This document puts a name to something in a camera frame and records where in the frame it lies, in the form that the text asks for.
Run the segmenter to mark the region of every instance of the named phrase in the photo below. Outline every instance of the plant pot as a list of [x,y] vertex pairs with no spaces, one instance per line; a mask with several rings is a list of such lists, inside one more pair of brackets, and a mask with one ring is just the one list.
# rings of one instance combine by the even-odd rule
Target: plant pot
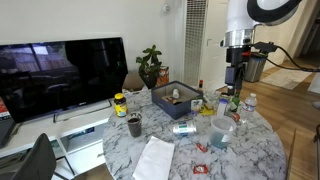
[[156,86],[157,77],[154,74],[139,74],[143,82],[147,85],[148,89]]

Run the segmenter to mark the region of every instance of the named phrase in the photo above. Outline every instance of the paper napkin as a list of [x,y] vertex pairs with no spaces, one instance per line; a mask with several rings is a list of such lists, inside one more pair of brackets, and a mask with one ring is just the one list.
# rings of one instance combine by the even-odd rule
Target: paper napkin
[[132,176],[136,180],[167,180],[173,151],[174,144],[151,136]]

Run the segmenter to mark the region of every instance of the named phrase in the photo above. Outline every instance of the small box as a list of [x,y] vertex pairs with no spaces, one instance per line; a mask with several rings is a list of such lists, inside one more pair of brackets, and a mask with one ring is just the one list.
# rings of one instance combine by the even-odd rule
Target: small box
[[[181,102],[176,105],[166,100],[172,97],[174,89],[178,89],[179,91],[179,99],[176,101]],[[151,98],[153,103],[158,105],[173,119],[178,119],[190,112],[191,100],[202,98],[202,93],[179,81],[173,81],[163,86],[152,88]]]
[[148,88],[145,86],[139,73],[127,74],[122,85],[122,93],[124,94],[139,92],[147,89]]

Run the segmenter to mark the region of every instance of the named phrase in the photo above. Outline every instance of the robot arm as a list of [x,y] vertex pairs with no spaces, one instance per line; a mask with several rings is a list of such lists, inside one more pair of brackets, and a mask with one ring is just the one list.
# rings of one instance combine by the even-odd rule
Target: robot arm
[[257,25],[274,26],[288,20],[301,0],[229,0],[228,28],[221,46],[227,47],[225,83],[228,95],[242,88],[245,64],[250,58]]

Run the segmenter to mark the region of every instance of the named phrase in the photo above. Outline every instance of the power cord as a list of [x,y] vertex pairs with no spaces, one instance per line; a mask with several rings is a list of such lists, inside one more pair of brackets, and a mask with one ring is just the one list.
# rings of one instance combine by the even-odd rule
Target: power cord
[[268,62],[270,62],[271,64],[273,64],[273,65],[275,65],[277,67],[280,67],[280,68],[283,68],[283,69],[288,69],[288,70],[296,70],[296,71],[320,72],[320,69],[310,69],[310,68],[306,68],[306,67],[302,67],[302,66],[298,65],[293,60],[293,58],[290,56],[290,54],[284,48],[282,48],[281,46],[274,45],[272,43],[263,43],[263,42],[258,42],[256,44],[254,44],[253,46],[256,49],[260,49],[260,51],[267,52],[267,53],[275,52],[276,49],[279,48],[286,54],[286,56],[289,58],[289,60],[292,62],[292,64],[294,64],[297,68],[284,67],[284,66],[281,66],[281,65],[278,65],[278,64],[272,62],[270,59],[267,59]]

